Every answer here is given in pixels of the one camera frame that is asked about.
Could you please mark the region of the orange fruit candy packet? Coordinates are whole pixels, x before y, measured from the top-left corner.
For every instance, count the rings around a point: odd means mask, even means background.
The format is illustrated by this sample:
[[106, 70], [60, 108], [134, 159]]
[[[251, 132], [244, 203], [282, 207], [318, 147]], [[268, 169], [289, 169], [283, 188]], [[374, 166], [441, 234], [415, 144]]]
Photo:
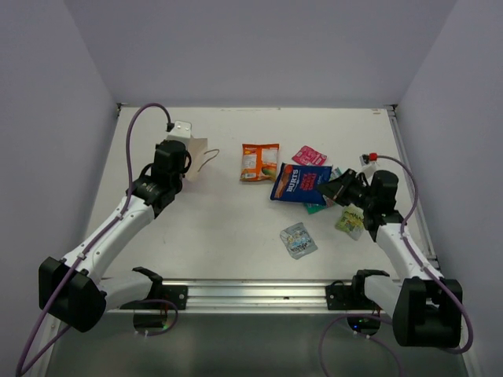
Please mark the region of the orange fruit candy packet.
[[242, 144], [240, 181], [275, 181], [279, 144]]

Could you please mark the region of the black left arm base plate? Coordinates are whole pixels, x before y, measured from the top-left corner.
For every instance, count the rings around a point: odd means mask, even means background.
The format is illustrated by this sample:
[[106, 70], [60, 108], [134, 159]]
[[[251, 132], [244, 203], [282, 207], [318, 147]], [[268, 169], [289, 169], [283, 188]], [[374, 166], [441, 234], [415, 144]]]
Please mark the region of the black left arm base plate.
[[165, 301], [169, 301], [178, 310], [185, 310], [188, 301], [188, 287], [185, 285], [164, 285], [161, 284], [153, 289], [146, 298], [139, 302], [134, 302], [135, 309], [155, 309], [161, 313], [167, 313], [171, 306]]

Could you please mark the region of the blue Burts chips bag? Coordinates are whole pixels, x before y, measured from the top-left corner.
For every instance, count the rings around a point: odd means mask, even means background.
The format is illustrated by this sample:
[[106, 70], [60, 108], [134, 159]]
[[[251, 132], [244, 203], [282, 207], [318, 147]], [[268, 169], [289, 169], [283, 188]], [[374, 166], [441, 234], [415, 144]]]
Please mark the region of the blue Burts chips bag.
[[270, 199], [290, 203], [325, 205], [317, 187], [330, 180], [330, 166], [303, 166], [282, 163]]

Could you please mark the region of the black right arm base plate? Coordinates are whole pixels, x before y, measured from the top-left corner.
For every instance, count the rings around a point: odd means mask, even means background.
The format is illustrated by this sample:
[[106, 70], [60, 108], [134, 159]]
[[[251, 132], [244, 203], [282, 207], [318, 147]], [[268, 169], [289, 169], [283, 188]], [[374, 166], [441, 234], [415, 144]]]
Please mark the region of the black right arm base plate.
[[345, 284], [342, 280], [335, 280], [325, 287], [325, 301], [328, 310], [381, 309], [364, 295], [362, 284]]

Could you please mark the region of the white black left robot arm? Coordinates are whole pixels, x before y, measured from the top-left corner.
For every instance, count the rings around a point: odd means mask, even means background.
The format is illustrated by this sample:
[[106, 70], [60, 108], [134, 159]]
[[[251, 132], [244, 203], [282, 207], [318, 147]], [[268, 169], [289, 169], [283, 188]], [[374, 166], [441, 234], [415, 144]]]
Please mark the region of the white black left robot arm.
[[48, 257], [40, 265], [40, 308], [87, 332], [110, 309], [131, 302], [157, 307], [163, 301], [159, 274], [143, 267], [116, 278], [104, 274], [124, 247], [174, 201], [191, 163], [183, 142], [164, 140], [156, 145], [153, 162], [109, 218], [62, 259]]

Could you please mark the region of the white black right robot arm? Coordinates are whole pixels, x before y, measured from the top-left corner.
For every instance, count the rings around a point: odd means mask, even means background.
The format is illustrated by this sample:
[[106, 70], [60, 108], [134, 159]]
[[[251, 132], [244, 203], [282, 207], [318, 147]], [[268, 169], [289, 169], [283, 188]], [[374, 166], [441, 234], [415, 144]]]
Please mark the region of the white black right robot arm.
[[378, 170], [371, 182], [365, 183], [354, 170], [346, 170], [318, 185], [317, 190], [341, 206], [362, 209], [365, 230], [399, 278], [395, 283], [384, 272], [358, 272], [350, 289], [353, 304], [364, 309], [376, 303], [383, 309], [401, 346], [457, 347], [461, 340], [461, 285], [444, 278], [409, 238], [406, 220], [395, 208], [398, 177]]

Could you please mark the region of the lilac paper bag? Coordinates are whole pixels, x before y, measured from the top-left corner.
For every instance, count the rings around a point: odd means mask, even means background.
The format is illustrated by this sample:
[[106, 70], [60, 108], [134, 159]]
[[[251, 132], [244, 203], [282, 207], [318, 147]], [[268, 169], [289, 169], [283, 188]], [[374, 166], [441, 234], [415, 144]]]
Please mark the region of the lilac paper bag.
[[203, 167], [215, 159], [220, 150], [218, 148], [209, 148], [207, 138], [192, 137], [189, 141], [188, 152], [192, 158], [192, 162], [185, 174], [185, 179], [194, 182]]

